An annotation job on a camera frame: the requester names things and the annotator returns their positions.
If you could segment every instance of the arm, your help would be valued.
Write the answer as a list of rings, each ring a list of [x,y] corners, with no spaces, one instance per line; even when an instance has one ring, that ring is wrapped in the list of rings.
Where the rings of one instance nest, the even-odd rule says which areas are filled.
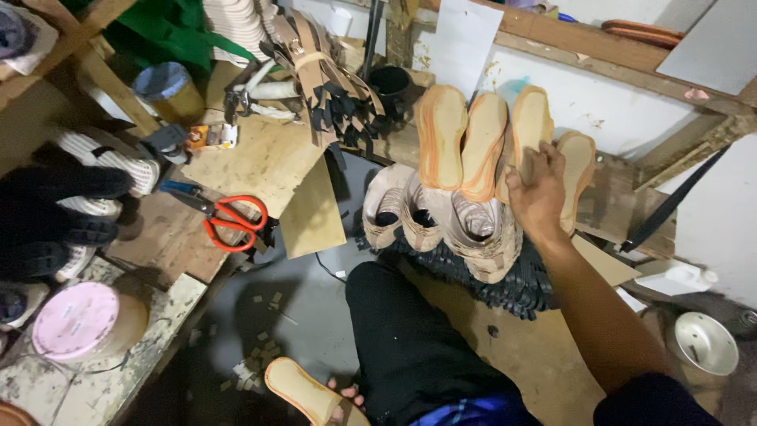
[[[560,227],[565,157],[547,143],[526,150],[533,184],[507,174],[512,212],[541,254],[578,350],[597,383],[611,393],[648,372],[671,374],[663,348],[641,319],[589,265]]]

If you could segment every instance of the floor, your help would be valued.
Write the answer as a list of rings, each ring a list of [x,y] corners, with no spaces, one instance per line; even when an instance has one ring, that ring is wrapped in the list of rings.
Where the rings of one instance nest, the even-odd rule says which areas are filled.
[[[349,236],[354,215],[360,214],[366,183],[378,166],[352,155],[345,158],[346,177],[335,183],[335,192]],[[349,237],[347,244],[321,251],[319,256],[331,272],[345,274],[372,258],[358,251]],[[359,368],[344,284],[324,271],[315,255],[286,259],[282,244],[254,260],[251,270],[229,280],[206,315],[201,335],[179,353],[173,373],[167,373],[181,382],[176,392],[185,404],[188,421],[163,424],[308,424],[296,410],[266,392],[264,385],[249,391],[233,386],[220,390],[222,383],[235,377],[232,368],[254,347],[262,349],[270,340],[278,343],[282,355],[299,362],[322,382],[336,376],[348,384]],[[545,425],[593,423],[594,407],[604,392],[587,370],[559,311],[541,312],[533,322],[522,321],[474,301],[461,286],[402,266],[428,301],[447,313],[471,347],[515,381],[529,411]],[[267,309],[276,293],[282,294],[279,311],[288,318]],[[255,296],[262,296],[263,301],[255,302]],[[498,329],[496,337],[489,333],[492,325]],[[258,339],[263,332],[269,335],[265,342]],[[712,389],[702,387],[701,391]],[[717,397],[713,405],[717,407],[719,394],[704,397]],[[151,412],[159,415],[160,410]]]

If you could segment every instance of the hand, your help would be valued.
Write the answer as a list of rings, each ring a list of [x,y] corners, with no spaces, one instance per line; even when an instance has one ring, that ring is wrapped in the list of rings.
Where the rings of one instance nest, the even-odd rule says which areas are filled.
[[[329,382],[326,384],[326,386],[328,386],[331,390],[336,390],[336,379],[329,379]],[[357,385],[354,384],[346,389],[342,389],[339,394],[341,394],[347,400],[351,401],[358,409],[365,412],[366,409],[363,408],[365,398],[362,395],[359,395],[357,392]],[[326,423],[326,426],[339,426],[341,424],[344,424],[344,410],[342,409],[342,407],[336,406],[334,408],[334,411],[332,412],[332,417],[329,422]]]
[[[506,176],[510,208],[516,221],[537,245],[560,239],[566,234],[560,227],[560,214],[565,204],[565,156],[546,142],[539,152],[526,148],[523,161],[531,166],[531,182],[526,185],[515,168]]]

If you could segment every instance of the metal pot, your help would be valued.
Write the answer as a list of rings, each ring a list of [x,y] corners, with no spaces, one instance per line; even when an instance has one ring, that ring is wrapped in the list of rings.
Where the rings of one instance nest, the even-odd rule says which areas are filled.
[[[668,349],[684,364],[717,376],[734,372],[739,363],[736,340],[723,324],[700,312],[687,312],[668,328]]]

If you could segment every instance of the pink container lid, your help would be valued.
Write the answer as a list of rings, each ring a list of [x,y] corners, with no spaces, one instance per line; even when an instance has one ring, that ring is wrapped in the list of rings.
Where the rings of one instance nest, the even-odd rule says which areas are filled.
[[[34,348],[57,361],[85,355],[111,332],[119,304],[118,293],[102,283],[79,283],[61,291],[34,322]]]

